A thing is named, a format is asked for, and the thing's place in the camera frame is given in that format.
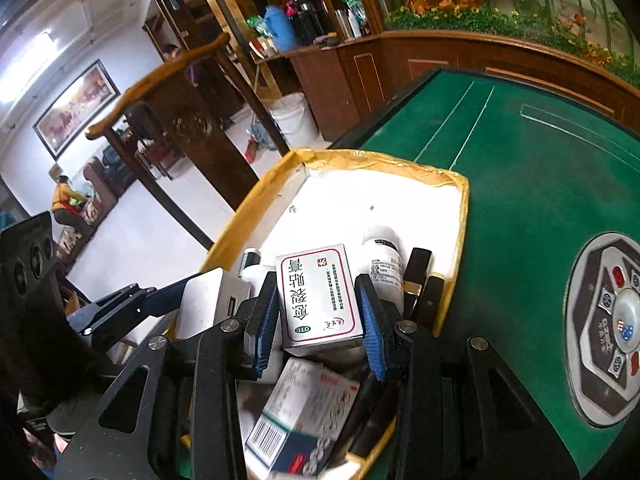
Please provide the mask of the blue white medicine box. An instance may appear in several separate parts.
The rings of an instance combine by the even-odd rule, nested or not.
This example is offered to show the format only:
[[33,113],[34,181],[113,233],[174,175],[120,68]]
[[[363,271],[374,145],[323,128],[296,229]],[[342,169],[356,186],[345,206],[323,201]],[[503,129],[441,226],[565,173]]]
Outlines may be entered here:
[[315,479],[326,466],[360,383],[299,358],[286,362],[244,444],[254,479]]

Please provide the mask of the red-bordered white medicine box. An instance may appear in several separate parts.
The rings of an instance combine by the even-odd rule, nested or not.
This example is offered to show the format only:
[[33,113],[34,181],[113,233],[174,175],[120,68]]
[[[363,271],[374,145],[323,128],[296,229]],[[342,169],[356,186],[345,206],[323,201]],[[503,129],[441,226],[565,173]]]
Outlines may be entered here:
[[293,356],[355,348],[363,327],[342,244],[280,256],[282,344]]

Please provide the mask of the white pill bottle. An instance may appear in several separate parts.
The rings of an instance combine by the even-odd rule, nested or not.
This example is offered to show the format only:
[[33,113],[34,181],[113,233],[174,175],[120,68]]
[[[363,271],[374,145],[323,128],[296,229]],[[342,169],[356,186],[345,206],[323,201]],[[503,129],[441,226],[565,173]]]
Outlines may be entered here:
[[404,267],[396,233],[386,226],[374,229],[362,242],[361,260],[378,296],[404,315]]

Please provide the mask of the white power adapter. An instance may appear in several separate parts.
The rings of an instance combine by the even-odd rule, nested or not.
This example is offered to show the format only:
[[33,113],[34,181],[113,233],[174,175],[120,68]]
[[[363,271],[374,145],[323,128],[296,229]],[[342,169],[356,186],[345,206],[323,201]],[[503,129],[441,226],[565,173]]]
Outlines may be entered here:
[[175,338],[189,339],[232,318],[240,303],[250,298],[251,291],[250,284],[221,268],[190,278],[183,289]]

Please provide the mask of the black marker pen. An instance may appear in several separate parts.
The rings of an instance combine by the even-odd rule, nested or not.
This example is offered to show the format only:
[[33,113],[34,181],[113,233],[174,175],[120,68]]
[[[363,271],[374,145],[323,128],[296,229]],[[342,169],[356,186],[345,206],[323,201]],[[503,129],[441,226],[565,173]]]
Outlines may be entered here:
[[428,277],[412,311],[412,319],[416,324],[427,330],[433,329],[444,287],[442,276],[433,274]]

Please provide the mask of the table centre control panel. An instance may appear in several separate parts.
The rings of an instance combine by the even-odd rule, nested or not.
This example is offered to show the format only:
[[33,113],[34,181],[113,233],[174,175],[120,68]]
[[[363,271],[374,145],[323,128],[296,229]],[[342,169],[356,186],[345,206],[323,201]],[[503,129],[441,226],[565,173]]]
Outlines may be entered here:
[[564,296],[565,368],[576,410],[606,428],[639,402],[639,244],[616,232],[578,254]]

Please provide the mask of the wooden chair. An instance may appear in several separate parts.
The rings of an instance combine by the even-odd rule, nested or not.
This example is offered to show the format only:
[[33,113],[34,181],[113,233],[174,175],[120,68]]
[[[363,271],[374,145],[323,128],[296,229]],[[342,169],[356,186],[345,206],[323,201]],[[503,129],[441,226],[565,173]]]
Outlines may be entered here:
[[204,99],[186,80],[186,69],[197,62],[214,61],[224,76],[230,79],[233,87],[239,90],[266,129],[279,154],[288,154],[290,148],[256,92],[228,58],[228,44],[230,35],[223,32],[209,44],[164,63],[130,87],[110,114],[91,125],[86,133],[86,138],[91,141],[106,139],[160,206],[205,249],[212,248],[214,242],[150,176],[136,156],[127,150],[124,141],[115,132],[114,125],[134,105],[149,105],[169,140],[177,144],[179,150],[198,168],[224,201],[232,209],[238,209],[257,184],[257,174],[218,126]]

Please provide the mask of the white bucket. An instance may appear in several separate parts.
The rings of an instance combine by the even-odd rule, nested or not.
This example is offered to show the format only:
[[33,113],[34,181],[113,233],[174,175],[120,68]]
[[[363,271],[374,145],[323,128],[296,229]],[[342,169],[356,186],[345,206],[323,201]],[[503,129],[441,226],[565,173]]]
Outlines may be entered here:
[[267,110],[290,148],[308,148],[318,139],[319,130],[303,92],[271,100]]

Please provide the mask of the blue thermos jug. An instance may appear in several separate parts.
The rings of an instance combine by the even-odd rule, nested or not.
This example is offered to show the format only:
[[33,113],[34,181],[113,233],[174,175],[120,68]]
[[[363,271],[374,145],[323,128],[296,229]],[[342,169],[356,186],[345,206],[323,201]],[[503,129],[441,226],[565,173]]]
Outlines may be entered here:
[[267,6],[264,22],[270,31],[272,41],[280,53],[299,47],[299,41],[292,23],[278,6]]

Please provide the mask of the framed wall painting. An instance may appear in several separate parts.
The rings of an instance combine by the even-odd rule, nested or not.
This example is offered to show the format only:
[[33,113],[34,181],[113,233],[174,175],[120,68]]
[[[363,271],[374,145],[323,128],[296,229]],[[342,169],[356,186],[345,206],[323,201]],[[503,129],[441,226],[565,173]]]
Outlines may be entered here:
[[35,133],[57,160],[120,92],[100,60],[86,68],[38,118]]

